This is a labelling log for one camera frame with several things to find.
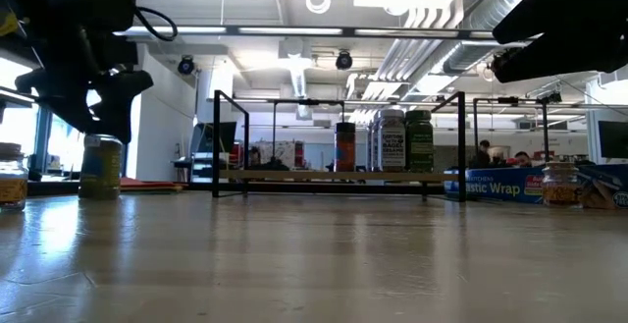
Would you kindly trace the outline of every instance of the white label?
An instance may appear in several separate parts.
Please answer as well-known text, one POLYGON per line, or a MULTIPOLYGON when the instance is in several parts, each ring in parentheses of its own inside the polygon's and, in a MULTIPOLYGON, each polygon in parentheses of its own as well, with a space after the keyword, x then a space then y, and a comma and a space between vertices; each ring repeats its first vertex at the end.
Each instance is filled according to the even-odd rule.
POLYGON ((382 128, 378 139, 380 165, 382 167, 405 166, 405 130, 403 128, 382 128))

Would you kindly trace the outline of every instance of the table surface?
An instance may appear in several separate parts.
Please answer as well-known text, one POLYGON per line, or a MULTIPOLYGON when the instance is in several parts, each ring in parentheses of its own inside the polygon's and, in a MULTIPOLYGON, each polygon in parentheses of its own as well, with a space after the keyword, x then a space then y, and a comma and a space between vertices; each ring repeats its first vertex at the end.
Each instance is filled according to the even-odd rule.
POLYGON ((0 322, 625 322, 628 214, 208 192, 0 214, 0 322))

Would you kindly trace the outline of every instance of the security camera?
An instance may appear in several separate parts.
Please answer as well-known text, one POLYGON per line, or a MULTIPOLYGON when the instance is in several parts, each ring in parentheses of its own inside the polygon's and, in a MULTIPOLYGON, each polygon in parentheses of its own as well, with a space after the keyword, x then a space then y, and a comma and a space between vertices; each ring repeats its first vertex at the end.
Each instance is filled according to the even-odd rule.
POLYGON ((194 72, 194 57, 182 56, 179 66, 177 67, 179 74, 190 75, 194 72))
POLYGON ((336 60, 336 68, 338 70, 348 70, 353 65, 353 58, 348 51, 342 50, 336 60))

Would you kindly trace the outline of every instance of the black metal rack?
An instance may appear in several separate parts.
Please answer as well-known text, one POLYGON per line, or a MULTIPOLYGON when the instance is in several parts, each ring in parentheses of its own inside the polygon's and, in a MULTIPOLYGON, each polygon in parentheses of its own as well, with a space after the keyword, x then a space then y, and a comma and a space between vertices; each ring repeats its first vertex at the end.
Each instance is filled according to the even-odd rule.
MULTIPOLYGON (((214 126, 220 126, 220 109, 221 99, 224 98, 232 105, 235 106, 245 116, 244 118, 244 171, 248 169, 248 144, 249 144, 249 116, 248 113, 225 93, 220 90, 214 93, 214 126)), ((457 92, 452 97, 436 106, 432 111, 436 112, 449 104, 457 106, 458 112, 458 144, 461 145, 458 149, 458 175, 452 176, 452 179, 456 179, 460 183, 460 193, 458 200, 464 202, 466 200, 466 181, 465 181, 465 94, 464 92, 457 92)), ((289 100, 278 99, 269 100, 269 103, 273 103, 273 144, 275 143, 275 126, 276 126, 276 113, 277 105, 280 103, 294 103, 301 105, 320 105, 320 104, 332 104, 340 105, 342 112, 344 112, 344 102, 337 100, 289 100)), ((221 170, 220 170, 220 130, 214 128, 213 130, 213 164, 212 164, 212 183, 211 184, 189 184, 189 189, 203 190, 209 189, 212 191, 213 197, 220 197, 221 191, 227 192, 243 192, 249 191, 256 192, 286 192, 286 193, 359 193, 359 194, 443 194, 443 188, 429 188, 428 182, 421 181, 422 187, 416 186, 373 186, 373 185, 352 185, 352 184, 332 184, 332 183, 290 183, 290 182, 278 182, 278 183, 249 183, 244 181, 240 184, 233 183, 220 183, 221 170)))
POLYGON ((507 104, 510 107, 514 108, 530 108, 535 107, 534 105, 526 105, 520 106, 520 102, 534 102, 536 105, 541 105, 541 110, 543 111, 543 142, 544 142, 544 151, 546 162, 550 161, 550 135, 548 132, 548 102, 541 99, 526 99, 526 98, 518 98, 518 97, 499 97, 499 98, 474 98, 473 99, 473 136, 475 138, 475 153, 478 153, 479 148, 479 137, 478 137, 478 102, 486 101, 489 103, 496 102, 497 104, 504 105, 507 104))

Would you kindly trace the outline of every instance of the wooden shelf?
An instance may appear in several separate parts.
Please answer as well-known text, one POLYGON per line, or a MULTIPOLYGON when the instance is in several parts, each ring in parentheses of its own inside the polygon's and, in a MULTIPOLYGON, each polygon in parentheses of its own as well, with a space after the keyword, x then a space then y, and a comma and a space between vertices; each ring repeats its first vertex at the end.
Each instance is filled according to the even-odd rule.
POLYGON ((457 175, 413 174, 393 172, 320 172, 320 171, 244 171, 221 170, 221 178, 274 180, 369 180, 406 182, 457 181, 457 175))

